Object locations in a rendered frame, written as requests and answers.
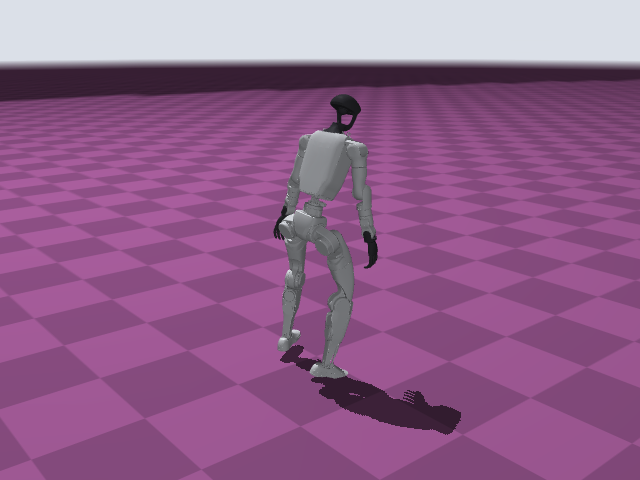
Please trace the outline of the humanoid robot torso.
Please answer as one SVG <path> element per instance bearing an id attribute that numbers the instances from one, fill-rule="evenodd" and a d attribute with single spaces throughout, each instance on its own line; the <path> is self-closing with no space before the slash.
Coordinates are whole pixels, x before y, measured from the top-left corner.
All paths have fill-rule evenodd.
<path id="1" fill-rule="evenodd" d="M 318 130 L 309 138 L 299 173 L 299 191 L 312 197 L 305 202 L 303 210 L 295 211 L 291 225 L 292 233 L 302 240 L 315 243 L 315 230 L 326 227 L 327 218 L 322 216 L 326 203 L 319 199 L 334 200 L 351 166 L 345 141 L 353 139 L 350 132 L 342 133 Z"/>

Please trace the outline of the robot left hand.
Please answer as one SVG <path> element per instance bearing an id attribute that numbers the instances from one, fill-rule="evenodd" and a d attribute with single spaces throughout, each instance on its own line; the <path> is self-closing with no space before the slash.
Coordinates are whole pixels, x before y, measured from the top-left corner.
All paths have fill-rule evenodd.
<path id="1" fill-rule="evenodd" d="M 286 214 L 286 212 L 287 212 L 287 207 L 284 205 L 284 206 L 283 206 L 283 209 L 282 209 L 282 211 L 281 211 L 281 216 L 278 218 L 278 220 L 277 220 L 277 222 L 276 222 L 276 225 L 275 225 L 275 228 L 274 228 L 274 231 L 273 231 L 273 232 L 274 232 L 274 237 L 277 239 L 277 236 L 278 236 L 278 239 L 279 239 L 279 240 L 280 240 L 281 238 L 284 240 L 284 236 L 283 236 L 282 234 L 281 234 L 281 238 L 280 238 L 280 231 L 279 231 L 278 226 L 279 226 L 279 224 L 282 222 L 282 220 L 288 216 L 288 215 L 285 215 L 285 214 Z M 276 236 L 276 231 L 277 231 L 277 236 Z"/>

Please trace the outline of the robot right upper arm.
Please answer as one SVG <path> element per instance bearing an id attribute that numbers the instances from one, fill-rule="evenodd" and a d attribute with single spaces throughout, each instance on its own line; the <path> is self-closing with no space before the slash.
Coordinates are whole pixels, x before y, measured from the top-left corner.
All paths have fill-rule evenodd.
<path id="1" fill-rule="evenodd" d="M 353 189 L 352 196 L 362 200 L 363 189 L 367 177 L 367 146 L 361 142 L 346 140 L 346 154 L 351 159 Z"/>

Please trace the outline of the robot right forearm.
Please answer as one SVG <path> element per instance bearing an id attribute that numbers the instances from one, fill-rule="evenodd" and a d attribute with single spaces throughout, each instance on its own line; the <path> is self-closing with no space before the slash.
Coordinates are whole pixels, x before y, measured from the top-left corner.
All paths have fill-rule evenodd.
<path id="1" fill-rule="evenodd" d="M 363 195 L 362 195 L 362 201 L 359 202 L 356 207 L 359 213 L 359 221 L 360 221 L 360 227 L 362 229 L 362 237 L 363 237 L 363 233 L 364 231 L 368 231 L 371 234 L 371 239 L 375 236 L 376 234 L 376 229 L 374 228 L 373 224 L 373 216 L 372 216 L 372 191 L 371 188 L 369 186 L 365 186 L 363 189 Z M 364 238 L 364 237 L 363 237 Z"/>

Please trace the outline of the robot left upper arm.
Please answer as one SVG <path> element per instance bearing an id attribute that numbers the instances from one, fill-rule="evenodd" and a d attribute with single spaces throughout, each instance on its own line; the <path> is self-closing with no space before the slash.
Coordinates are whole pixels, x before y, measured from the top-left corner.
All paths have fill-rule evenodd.
<path id="1" fill-rule="evenodd" d="M 301 138 L 299 139 L 299 149 L 295 158 L 295 162 L 294 162 L 294 168 L 293 171 L 291 173 L 291 180 L 300 185 L 300 180 L 299 180 L 299 173 L 300 173 L 300 169 L 301 169 L 301 165 L 303 162 L 303 158 L 305 155 L 305 151 L 307 148 L 307 144 L 309 141 L 309 138 L 311 137 L 312 134 L 308 134 L 308 135 L 303 135 L 301 136 Z"/>

